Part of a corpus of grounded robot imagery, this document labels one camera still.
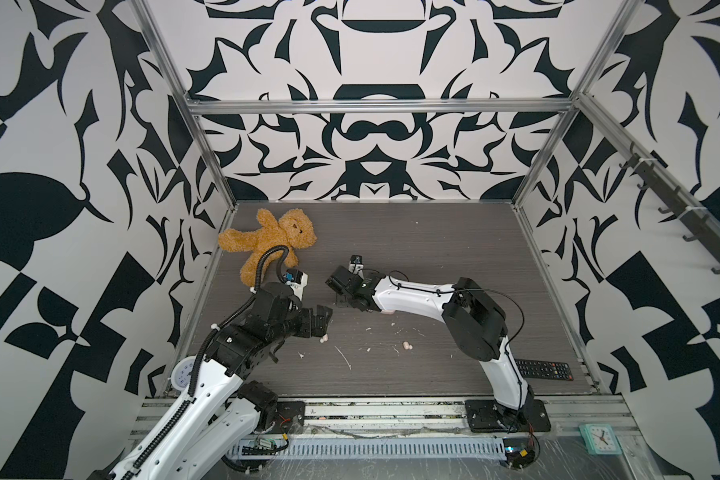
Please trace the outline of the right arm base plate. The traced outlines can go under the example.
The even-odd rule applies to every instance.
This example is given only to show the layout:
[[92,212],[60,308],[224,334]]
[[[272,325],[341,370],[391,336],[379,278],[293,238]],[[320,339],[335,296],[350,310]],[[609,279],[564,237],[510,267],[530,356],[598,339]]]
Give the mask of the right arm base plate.
[[464,402],[467,424],[473,433],[530,433],[551,431],[551,422],[541,400],[529,400],[519,411],[493,400]]

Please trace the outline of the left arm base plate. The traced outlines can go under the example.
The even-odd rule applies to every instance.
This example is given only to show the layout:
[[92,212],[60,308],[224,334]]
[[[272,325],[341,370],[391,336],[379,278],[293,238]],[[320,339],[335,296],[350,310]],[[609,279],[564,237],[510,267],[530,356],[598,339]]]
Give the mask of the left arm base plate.
[[279,400],[277,402],[275,427],[278,431],[300,429],[304,424],[306,403],[298,400]]

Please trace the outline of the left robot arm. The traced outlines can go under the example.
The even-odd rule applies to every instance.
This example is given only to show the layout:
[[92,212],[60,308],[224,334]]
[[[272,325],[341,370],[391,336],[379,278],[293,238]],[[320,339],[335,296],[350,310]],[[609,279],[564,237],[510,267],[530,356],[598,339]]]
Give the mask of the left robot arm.
[[267,433],[278,418],[278,396],[252,371],[290,337],[320,338],[330,308],[306,307],[306,273],[276,264],[277,279],[257,279],[251,296],[213,326],[192,357],[188,383],[144,439],[93,479],[200,479],[245,437]]

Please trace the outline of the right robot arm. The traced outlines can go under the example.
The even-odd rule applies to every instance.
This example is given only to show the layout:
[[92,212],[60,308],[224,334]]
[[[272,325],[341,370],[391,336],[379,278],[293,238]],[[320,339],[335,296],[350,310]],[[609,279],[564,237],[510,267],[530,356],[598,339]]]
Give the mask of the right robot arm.
[[511,432],[531,425],[534,394],[511,352],[506,314],[476,282],[462,277],[454,284],[423,284],[339,266],[326,285],[360,311],[403,312],[444,323],[459,350],[480,363],[500,427]]

